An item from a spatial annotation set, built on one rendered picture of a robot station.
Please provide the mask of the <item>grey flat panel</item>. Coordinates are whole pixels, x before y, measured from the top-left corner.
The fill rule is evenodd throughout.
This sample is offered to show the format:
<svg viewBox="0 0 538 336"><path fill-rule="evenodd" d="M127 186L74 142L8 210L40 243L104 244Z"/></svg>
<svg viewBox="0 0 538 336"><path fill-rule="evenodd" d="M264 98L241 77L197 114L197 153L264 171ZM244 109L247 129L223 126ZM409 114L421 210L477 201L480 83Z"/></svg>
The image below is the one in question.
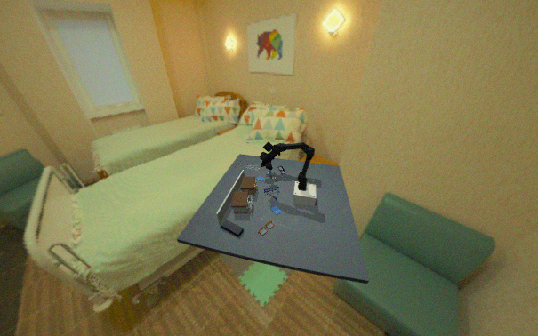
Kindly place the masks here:
<svg viewBox="0 0 538 336"><path fill-rule="evenodd" d="M220 207L219 211L217 211L217 218L219 223L221 223L221 220L223 216L225 215L226 211L229 208L229 205L233 199L234 192L237 192L239 187L242 184L242 179L245 176L244 170L240 173L239 177L237 178L235 184L233 185L232 189L229 191L228 195L226 196L224 203Z"/></svg>

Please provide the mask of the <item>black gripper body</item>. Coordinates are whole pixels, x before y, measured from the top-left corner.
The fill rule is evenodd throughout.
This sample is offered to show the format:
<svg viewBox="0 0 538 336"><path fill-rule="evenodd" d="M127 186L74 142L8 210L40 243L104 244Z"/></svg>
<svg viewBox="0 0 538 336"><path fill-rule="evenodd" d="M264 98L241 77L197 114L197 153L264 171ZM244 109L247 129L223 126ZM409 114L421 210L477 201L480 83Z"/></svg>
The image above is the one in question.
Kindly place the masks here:
<svg viewBox="0 0 538 336"><path fill-rule="evenodd" d="M261 154L266 154L267 155L267 153L265 153L265 152L261 152ZM266 166L267 169L272 170L273 167L272 167L272 165L270 163L271 163L272 159L274 160L274 157L272 157L269 153L268 153L268 156L269 156L269 159L268 159L267 162L265 162L265 166Z"/></svg>

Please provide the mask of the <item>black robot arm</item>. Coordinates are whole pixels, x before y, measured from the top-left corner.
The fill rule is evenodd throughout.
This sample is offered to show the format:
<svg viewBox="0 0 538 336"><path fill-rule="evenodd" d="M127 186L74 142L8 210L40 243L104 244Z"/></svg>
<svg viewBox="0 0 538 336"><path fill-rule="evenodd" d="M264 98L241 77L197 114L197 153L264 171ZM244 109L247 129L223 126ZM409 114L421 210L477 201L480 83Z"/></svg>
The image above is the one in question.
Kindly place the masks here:
<svg viewBox="0 0 538 336"><path fill-rule="evenodd" d="M278 144L276 144L274 146L272 146L268 142L268 143L265 144L265 146L263 148L265 148L268 152L270 152L270 150L272 149L272 151L269 153L272 157L275 157L276 155L280 156L280 152L283 152L283 151L288 150L288 149L301 148L307 154L307 158L306 158L305 164L303 166L302 172L300 172L299 176L298 176L298 181L300 182L299 185L298 185L298 189L302 190L302 191L306 191L307 181L308 181L308 179L306 178L306 172L307 172L307 170L309 168L310 160L315 155L315 149L313 147L305 144L304 142L293 143L293 144L278 143ZM268 156L268 154L267 155L266 154L261 154L260 159L262 161L267 162L268 159L269 159L269 156Z"/></svg>

